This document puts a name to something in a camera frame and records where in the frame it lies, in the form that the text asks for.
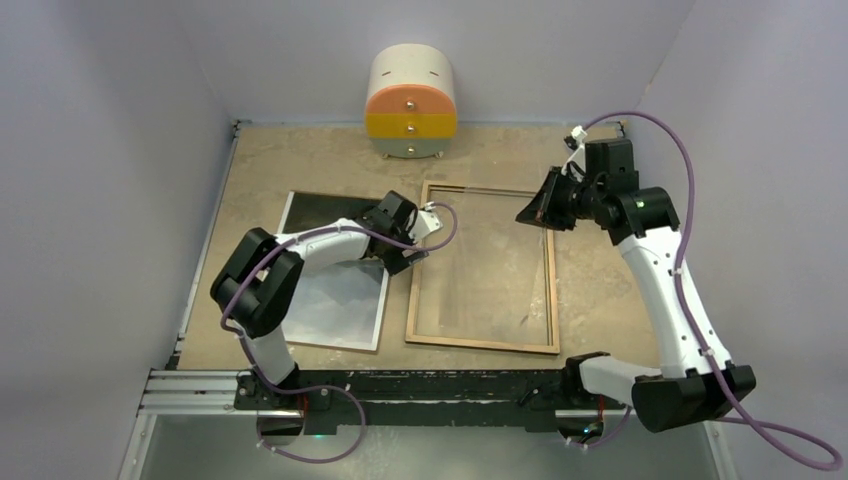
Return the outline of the glossy photo print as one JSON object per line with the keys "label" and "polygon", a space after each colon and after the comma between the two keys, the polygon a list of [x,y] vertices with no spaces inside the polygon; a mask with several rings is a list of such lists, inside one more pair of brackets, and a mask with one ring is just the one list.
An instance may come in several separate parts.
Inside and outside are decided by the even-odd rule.
{"label": "glossy photo print", "polygon": [[[297,233],[356,216],[377,198],[292,191],[278,231]],[[374,352],[389,275],[376,260],[355,260],[304,273],[282,326],[291,344]]]}

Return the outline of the black wooden picture frame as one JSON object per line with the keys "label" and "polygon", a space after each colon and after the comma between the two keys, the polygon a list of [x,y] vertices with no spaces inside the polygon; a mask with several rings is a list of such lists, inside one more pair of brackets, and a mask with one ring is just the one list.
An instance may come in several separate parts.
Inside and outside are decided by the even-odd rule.
{"label": "black wooden picture frame", "polygon": [[530,191],[427,181],[423,202],[459,219],[426,240],[445,241],[412,270],[409,343],[557,355],[561,351],[554,234],[520,225]]}

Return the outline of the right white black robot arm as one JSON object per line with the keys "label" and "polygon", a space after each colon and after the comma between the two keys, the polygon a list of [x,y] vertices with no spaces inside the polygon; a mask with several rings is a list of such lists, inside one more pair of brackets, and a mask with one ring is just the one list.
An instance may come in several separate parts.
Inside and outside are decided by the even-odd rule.
{"label": "right white black robot arm", "polygon": [[719,420],[756,385],[717,339],[685,261],[671,197],[642,188],[628,139],[565,140],[572,154],[553,166],[516,222],[554,231],[591,220],[608,233],[630,268],[656,335],[660,366],[623,362],[607,352],[567,359],[564,399],[584,407],[599,395],[631,407],[657,433]]}

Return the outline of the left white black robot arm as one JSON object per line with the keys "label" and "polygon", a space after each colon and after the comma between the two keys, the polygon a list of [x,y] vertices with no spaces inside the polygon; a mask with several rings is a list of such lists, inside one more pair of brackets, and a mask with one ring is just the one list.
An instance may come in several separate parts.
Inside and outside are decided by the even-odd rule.
{"label": "left white black robot arm", "polygon": [[283,320],[301,278],[348,261],[376,260],[389,274],[428,254],[423,241],[443,221],[431,206],[418,206],[395,191],[353,215],[289,234],[249,230],[212,283],[221,326],[235,335],[261,378],[259,395],[272,408],[297,399],[299,367],[291,356]]}

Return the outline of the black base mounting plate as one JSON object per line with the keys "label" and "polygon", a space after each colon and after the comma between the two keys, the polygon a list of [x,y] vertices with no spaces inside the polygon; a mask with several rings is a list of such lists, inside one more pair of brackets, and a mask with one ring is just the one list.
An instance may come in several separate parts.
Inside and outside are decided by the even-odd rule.
{"label": "black base mounting plate", "polygon": [[299,370],[271,389],[237,379],[234,407],[305,415],[307,435],[340,426],[520,427],[557,432],[575,413],[595,421],[622,404],[577,389],[565,369]]}

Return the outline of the round three-drawer mini cabinet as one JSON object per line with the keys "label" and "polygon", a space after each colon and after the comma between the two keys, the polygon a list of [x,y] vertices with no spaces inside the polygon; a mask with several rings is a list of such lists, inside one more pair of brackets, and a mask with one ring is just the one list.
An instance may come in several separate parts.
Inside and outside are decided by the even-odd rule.
{"label": "round three-drawer mini cabinet", "polygon": [[402,43],[374,58],[364,125],[384,158],[442,157],[457,133],[453,68],[435,47]]}

